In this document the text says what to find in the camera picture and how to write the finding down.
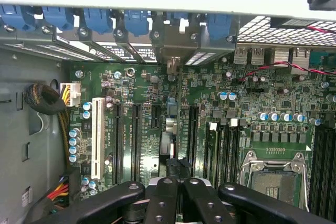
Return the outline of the short black expansion slot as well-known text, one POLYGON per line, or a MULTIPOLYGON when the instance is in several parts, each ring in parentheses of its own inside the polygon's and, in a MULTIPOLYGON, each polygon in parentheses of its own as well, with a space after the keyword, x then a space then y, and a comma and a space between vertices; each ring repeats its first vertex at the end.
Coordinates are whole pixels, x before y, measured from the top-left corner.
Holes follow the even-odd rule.
POLYGON ((159 129, 161 127, 161 106, 153 104, 151 107, 151 128, 159 129))

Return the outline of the white power connector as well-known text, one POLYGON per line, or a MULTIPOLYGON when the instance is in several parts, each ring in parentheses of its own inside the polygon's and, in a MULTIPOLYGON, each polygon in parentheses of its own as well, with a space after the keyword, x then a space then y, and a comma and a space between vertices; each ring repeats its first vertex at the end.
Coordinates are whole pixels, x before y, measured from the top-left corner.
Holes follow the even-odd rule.
POLYGON ((80 83, 61 83, 60 98, 64 101, 67 107, 78 107, 81 98, 80 83))

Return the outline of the silver USB port block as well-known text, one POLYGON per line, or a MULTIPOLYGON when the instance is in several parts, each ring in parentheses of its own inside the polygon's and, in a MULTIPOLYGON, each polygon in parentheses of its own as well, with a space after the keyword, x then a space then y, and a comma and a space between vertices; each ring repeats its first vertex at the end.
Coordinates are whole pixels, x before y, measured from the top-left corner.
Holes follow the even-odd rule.
POLYGON ((234 64, 261 66, 264 64, 264 57, 263 48, 237 47, 234 51, 234 64))

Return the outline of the grey power supply unit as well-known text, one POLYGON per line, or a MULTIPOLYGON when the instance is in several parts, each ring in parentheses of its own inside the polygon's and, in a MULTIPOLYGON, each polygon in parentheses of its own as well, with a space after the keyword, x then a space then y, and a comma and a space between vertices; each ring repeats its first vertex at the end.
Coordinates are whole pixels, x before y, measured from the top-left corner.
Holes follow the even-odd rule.
POLYGON ((0 49, 0 224, 22 223, 66 169, 57 116, 23 99, 32 83, 56 89, 66 79, 59 61, 0 49))

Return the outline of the long black expansion slot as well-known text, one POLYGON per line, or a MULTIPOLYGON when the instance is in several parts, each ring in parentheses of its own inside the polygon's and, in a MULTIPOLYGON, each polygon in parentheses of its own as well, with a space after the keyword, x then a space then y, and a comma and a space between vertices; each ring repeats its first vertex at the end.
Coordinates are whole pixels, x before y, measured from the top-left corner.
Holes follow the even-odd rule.
POLYGON ((123 152, 123 107, 116 103, 113 110, 113 183, 120 184, 122 180, 123 152))
POLYGON ((140 156, 141 156, 141 126, 142 107, 141 104, 132 106, 132 155, 131 155, 131 179, 140 180, 140 156))
POLYGON ((197 153, 197 133, 198 133, 198 113, 199 108, 197 106, 191 106, 189 109, 189 121, 188 121, 188 162, 191 165, 191 176, 194 176, 196 153, 197 153))

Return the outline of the CPU socket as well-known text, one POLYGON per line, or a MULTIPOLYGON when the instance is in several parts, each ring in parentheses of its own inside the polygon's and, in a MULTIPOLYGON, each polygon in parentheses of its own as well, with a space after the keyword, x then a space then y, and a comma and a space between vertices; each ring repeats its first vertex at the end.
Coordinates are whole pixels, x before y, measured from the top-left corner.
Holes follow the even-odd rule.
POLYGON ((239 184, 309 212, 305 156, 291 159, 258 158, 248 151, 239 173, 239 184))

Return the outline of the blue slot retention clip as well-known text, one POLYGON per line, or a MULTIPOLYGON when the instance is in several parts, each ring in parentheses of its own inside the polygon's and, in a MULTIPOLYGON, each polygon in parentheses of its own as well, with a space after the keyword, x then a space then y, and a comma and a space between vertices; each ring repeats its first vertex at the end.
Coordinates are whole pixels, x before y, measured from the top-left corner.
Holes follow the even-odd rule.
POLYGON ((125 10, 124 26, 126 30, 135 37, 149 33, 148 11, 147 10, 125 10))
POLYGON ((112 32, 113 20, 111 19, 110 9, 85 8, 83 12, 86 25, 89 29, 99 34, 112 32))
POLYGON ((232 16, 226 14, 207 14, 207 31, 212 40, 219 40, 229 36, 232 16))
POLYGON ((22 31, 36 30, 34 14, 31 6, 0 4, 0 16, 4 23, 22 31))
POLYGON ((74 10, 70 7, 43 6, 44 19, 61 31, 74 28, 74 10))

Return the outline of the black RAM slot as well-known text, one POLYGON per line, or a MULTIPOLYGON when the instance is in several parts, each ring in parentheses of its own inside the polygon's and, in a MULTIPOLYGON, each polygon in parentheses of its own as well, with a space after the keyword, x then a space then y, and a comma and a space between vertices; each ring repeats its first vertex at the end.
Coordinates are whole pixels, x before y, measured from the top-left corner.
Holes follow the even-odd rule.
POLYGON ((322 127, 316 127, 316 137, 314 140, 314 167, 313 167, 313 197, 312 197, 312 210, 315 214, 319 215, 319 192, 320 192, 320 175, 321 175, 321 165, 322 165, 322 151, 323 151, 323 140, 324 133, 322 127))
POLYGON ((237 162, 239 155, 239 127, 232 127, 232 151, 231 151, 231 170, 230 181, 236 182, 237 162))
POLYGON ((221 181, 220 183, 226 182, 227 177, 227 160, 229 155, 229 128, 228 126, 223 126, 221 129, 221 149, 220 149, 220 171, 221 171, 221 181))
POLYGON ((336 130, 328 131, 325 152, 326 214, 329 220, 334 220, 336 218, 336 130))

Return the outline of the white expansion slot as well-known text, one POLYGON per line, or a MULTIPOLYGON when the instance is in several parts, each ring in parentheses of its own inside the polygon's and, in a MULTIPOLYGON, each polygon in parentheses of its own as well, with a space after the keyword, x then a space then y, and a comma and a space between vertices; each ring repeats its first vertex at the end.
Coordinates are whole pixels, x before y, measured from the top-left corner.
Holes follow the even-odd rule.
POLYGON ((104 173, 105 99, 93 98, 91 111, 91 178, 101 179, 104 173))

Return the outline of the black open PC case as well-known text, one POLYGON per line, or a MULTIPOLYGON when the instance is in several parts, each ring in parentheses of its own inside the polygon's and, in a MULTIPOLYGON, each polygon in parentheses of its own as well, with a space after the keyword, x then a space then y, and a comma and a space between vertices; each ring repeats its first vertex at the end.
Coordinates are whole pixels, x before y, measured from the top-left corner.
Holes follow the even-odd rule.
MULTIPOLYGON (((131 9, 148 11, 149 33, 135 37, 124 26, 124 11, 128 9, 98 7, 110 9, 113 20, 112 32, 99 34, 87 27, 83 12, 85 8, 94 7, 70 7, 74 11, 74 28, 61 31, 44 19, 43 6, 24 6, 31 6, 35 12, 36 30, 16 29, 5 24, 0 16, 0 49, 59 61, 67 72, 66 82, 61 83, 70 83, 70 69, 76 63, 163 65, 169 73, 176 73, 178 68, 188 63, 203 66, 225 61, 234 64, 234 51, 237 47, 263 48, 264 65, 276 60, 290 60, 303 66, 319 63, 324 68, 336 68, 336 21, 266 14, 131 9), (207 14, 231 15, 229 36, 219 40, 210 39, 207 14)), ((66 171, 76 166, 71 165, 69 158, 71 107, 67 107, 60 98, 60 84, 54 89, 42 82, 32 83, 25 88, 23 99, 38 115, 57 116, 65 151, 66 171)), ((184 179, 178 180, 175 224, 202 224, 183 221, 183 181, 184 179)), ((80 184, 80 199, 72 205, 99 194, 82 199, 81 192, 80 184)), ((23 222, 18 224, 34 224, 36 220, 66 209, 57 199, 67 195, 68 184, 61 182, 59 178, 30 207, 23 222)))

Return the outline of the green motherboard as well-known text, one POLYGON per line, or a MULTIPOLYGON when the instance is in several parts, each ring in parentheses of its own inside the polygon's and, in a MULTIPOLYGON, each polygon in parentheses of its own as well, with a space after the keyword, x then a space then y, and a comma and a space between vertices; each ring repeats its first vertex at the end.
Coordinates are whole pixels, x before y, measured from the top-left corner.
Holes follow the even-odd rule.
POLYGON ((131 179, 132 106, 141 104, 140 180, 167 176, 166 161, 188 161, 188 121, 191 106, 199 108, 197 153, 193 177, 218 187, 221 171, 221 129, 229 128, 227 179, 230 181, 232 127, 239 127, 237 179, 242 162, 252 150, 258 158, 291 159, 305 156, 308 206, 313 197, 313 155, 316 127, 324 133, 320 175, 319 215, 327 220, 326 142, 336 130, 336 68, 321 64, 303 66, 290 60, 265 65, 234 65, 225 61, 200 66, 188 63, 169 73, 163 65, 76 63, 70 83, 81 84, 78 107, 69 116, 69 158, 80 168, 81 198, 107 190, 113 183, 113 110, 123 107, 122 182, 131 179), (105 99, 104 173, 91 178, 92 99, 105 99), (167 115, 166 102, 175 98, 177 116, 167 115), (161 106, 161 127, 151 128, 151 107, 161 106))

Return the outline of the black power connector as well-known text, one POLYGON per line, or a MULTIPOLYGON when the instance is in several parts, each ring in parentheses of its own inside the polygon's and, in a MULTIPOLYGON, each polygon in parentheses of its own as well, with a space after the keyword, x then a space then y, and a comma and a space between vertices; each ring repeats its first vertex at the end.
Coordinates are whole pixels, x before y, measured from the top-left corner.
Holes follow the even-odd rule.
POLYGON ((60 196, 57 201, 62 207, 68 207, 80 199, 80 168, 70 167, 59 176, 61 182, 68 184, 68 195, 60 196))

